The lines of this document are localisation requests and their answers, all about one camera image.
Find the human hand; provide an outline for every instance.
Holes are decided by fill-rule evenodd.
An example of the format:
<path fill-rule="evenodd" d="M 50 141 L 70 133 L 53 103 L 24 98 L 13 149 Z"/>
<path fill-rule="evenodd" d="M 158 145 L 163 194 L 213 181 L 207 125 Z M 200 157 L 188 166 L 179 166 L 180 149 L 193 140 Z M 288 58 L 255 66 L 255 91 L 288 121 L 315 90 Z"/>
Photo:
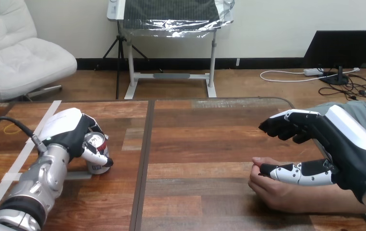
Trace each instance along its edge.
<path fill-rule="evenodd" d="M 255 193 L 267 204 L 268 207 L 274 210 L 279 210 L 289 213 L 303 213 L 299 206 L 301 198 L 297 196 L 297 190 L 302 186 L 282 183 L 268 177 L 259 176 L 261 164 L 283 165 L 283 163 L 273 160 L 269 157 L 252 159 L 254 165 L 251 169 L 248 185 Z"/>
<path fill-rule="evenodd" d="M 248 185 L 274 210 L 288 213 L 366 213 L 350 190 L 334 185 L 300 186 L 259 176 L 261 164 L 283 165 L 269 157 L 254 157 Z"/>

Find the white chair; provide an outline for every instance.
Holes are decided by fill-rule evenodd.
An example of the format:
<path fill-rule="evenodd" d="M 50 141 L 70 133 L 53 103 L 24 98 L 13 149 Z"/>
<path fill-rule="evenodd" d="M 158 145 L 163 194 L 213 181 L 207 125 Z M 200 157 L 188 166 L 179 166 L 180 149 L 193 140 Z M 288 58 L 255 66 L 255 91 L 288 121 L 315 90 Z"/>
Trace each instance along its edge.
<path fill-rule="evenodd" d="M 0 101 L 61 89 L 31 92 L 75 73 L 72 54 L 36 37 L 24 0 L 0 0 Z"/>

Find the robotic hand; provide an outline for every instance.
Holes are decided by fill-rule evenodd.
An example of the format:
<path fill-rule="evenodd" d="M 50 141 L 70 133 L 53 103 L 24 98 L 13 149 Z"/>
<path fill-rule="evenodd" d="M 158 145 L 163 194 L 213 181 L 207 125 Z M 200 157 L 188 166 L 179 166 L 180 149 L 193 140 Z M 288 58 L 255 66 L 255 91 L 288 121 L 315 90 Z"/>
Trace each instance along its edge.
<path fill-rule="evenodd" d="M 74 157 L 99 167 L 113 165 L 107 149 L 95 147 L 87 139 L 94 132 L 107 140 L 96 121 L 76 108 L 48 119 L 39 138 L 32 137 L 39 151 L 37 161 L 21 175 L 0 205 L 0 231 L 40 231 L 63 190 L 67 165 Z"/>
<path fill-rule="evenodd" d="M 271 137 L 292 138 L 298 144 L 316 139 L 325 156 L 297 165 L 263 164 L 261 175 L 306 186 L 336 183 L 352 190 L 366 205 L 366 130 L 342 108 L 332 106 L 324 116 L 292 109 L 270 117 L 259 128 Z"/>

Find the black baseboard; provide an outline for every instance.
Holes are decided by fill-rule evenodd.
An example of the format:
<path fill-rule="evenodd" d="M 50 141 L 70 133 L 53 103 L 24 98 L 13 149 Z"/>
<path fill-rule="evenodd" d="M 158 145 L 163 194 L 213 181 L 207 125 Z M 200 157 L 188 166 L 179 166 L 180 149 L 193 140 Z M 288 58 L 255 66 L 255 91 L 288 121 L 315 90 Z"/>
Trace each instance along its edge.
<path fill-rule="evenodd" d="M 236 58 L 216 59 L 215 69 L 289 69 L 307 68 L 303 66 L 303 58 L 241 58 L 236 66 Z M 94 70 L 99 63 L 99 70 L 117 70 L 118 59 L 99 58 L 77 59 L 78 70 Z M 147 70 L 208 70 L 210 59 L 133 59 L 137 71 Z M 121 70 L 128 70 L 128 61 L 121 62 Z"/>

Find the cable connector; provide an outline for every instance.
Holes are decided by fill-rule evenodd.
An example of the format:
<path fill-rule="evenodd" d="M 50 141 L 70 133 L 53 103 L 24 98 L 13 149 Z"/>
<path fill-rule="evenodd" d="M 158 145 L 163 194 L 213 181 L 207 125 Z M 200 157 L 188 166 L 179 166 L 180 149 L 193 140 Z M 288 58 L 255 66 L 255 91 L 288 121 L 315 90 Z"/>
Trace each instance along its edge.
<path fill-rule="evenodd" d="M 362 95 L 362 96 L 365 96 L 366 95 L 366 90 L 359 90 L 359 94 Z"/>
<path fill-rule="evenodd" d="M 31 140 L 33 141 L 33 143 L 37 146 L 37 150 L 39 151 L 39 154 L 43 154 L 44 152 L 47 151 L 47 147 L 45 146 L 45 144 L 38 138 L 38 136 L 33 135 L 31 137 Z"/>

